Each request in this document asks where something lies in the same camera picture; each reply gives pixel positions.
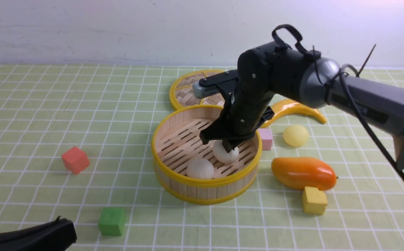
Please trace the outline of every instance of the orange mango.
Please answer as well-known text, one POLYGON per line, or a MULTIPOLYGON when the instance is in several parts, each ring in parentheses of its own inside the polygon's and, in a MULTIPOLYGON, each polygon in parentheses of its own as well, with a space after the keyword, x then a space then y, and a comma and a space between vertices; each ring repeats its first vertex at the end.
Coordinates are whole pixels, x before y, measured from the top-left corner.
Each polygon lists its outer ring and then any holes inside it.
POLYGON ((313 157, 275 158, 271 168, 279 182, 300 191, 305 187, 329 190, 336 185, 338 179, 332 167, 313 157))

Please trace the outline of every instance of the green checkered tablecloth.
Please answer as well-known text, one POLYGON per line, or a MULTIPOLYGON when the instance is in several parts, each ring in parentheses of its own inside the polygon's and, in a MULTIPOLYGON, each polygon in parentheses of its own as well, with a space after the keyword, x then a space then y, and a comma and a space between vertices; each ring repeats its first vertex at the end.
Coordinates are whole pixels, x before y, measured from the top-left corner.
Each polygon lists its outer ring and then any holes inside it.
MULTIPOLYGON (((327 124, 296 115, 275 121, 274 146, 237 199, 199 206, 164 191, 153 173, 153 132, 172 112, 170 85, 208 68, 0 65, 0 232, 61 215, 76 226, 71 251, 404 250, 404 185, 358 120, 333 107, 321 109, 327 124), (306 145, 286 147, 289 124, 308 128, 306 145), (79 175, 60 159, 72 146, 91 162, 79 175), (275 180, 276 156, 313 156, 335 169, 323 216, 302 213, 301 192, 275 180), (125 209, 121 237, 100 235, 104 206, 125 209)), ((404 70, 361 76, 404 88, 404 70)), ((376 134, 393 153, 389 135, 376 134)))

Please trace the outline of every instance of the yellow cube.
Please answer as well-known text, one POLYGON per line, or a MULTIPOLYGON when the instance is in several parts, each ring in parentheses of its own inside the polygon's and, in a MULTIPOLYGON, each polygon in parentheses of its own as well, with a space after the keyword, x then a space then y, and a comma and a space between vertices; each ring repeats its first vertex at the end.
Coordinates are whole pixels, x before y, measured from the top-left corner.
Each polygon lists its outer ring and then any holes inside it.
POLYGON ((318 188, 305 187, 302 201, 304 213, 323 215, 328 206, 326 194, 318 188))

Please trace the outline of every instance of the yellow ball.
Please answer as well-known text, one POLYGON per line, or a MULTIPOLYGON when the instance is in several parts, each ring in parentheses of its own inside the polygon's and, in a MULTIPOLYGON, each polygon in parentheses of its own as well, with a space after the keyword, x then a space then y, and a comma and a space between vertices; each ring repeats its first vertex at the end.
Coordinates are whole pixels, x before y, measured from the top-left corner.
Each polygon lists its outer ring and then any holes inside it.
POLYGON ((302 125, 293 124, 286 127, 283 132, 283 139, 290 146, 300 147, 309 139, 309 132, 302 125))

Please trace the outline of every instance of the white wall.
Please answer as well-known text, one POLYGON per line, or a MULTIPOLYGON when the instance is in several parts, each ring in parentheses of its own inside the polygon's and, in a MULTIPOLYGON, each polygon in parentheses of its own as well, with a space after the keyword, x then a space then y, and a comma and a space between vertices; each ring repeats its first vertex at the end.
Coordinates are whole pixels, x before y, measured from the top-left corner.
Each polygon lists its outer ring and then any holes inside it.
POLYGON ((0 0, 0 63, 232 66, 284 23, 339 63, 376 43, 369 66, 404 67, 404 0, 0 0))

